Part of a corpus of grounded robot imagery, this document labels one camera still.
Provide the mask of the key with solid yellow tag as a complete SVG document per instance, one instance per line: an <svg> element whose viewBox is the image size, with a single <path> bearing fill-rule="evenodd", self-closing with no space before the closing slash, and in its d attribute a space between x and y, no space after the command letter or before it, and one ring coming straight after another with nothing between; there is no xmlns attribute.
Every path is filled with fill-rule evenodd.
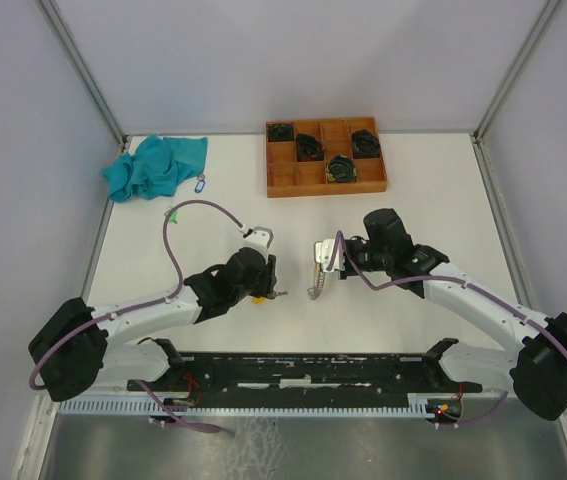
<svg viewBox="0 0 567 480"><path fill-rule="evenodd" d="M251 301L252 301L252 303L255 304L255 305L260 305L260 304L263 304L263 303L265 303L265 302L267 302L267 301L275 300L275 299L277 299L278 297L286 296L286 295L288 295L288 292L287 292L287 291L274 292L274 293L272 293L272 294L270 294L270 295L267 295L267 296L252 297L252 298L251 298Z"/></svg>

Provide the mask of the metal keyring organizer yellow handle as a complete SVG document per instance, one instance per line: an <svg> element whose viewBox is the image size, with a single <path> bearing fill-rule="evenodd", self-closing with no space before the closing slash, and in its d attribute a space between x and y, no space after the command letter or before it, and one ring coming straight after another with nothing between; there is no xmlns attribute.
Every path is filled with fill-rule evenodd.
<svg viewBox="0 0 567 480"><path fill-rule="evenodd" d="M320 263L315 263L313 268L313 283L307 290L307 295L311 301L317 300L323 292L326 273L322 270Z"/></svg>

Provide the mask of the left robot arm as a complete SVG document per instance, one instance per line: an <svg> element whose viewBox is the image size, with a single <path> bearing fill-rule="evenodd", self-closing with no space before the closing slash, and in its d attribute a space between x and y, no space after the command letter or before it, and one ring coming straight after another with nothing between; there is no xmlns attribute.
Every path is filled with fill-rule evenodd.
<svg viewBox="0 0 567 480"><path fill-rule="evenodd" d="M80 298L65 301L28 346L35 363L34 389L55 402L73 399L98 384L142 380L172 390L184 366L168 342L136 339L200 324L226 314L246 297L272 298L276 257L243 247L224 264L185 279L175 297L163 294L106 312Z"/></svg>

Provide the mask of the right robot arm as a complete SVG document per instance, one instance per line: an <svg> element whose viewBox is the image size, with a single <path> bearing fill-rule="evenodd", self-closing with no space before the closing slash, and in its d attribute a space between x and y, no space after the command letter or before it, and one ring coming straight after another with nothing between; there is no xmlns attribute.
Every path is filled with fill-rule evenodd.
<svg viewBox="0 0 567 480"><path fill-rule="evenodd" d="M492 292L439 250L414 242L395 210L368 213L363 237L334 239L316 248L323 273L359 277L371 290L398 286L447 309L488 335L497 348L457 339L431 349L421 368L430 389L475 383L514 394L538 417L554 421L567 409L567 313L551 317Z"/></svg>

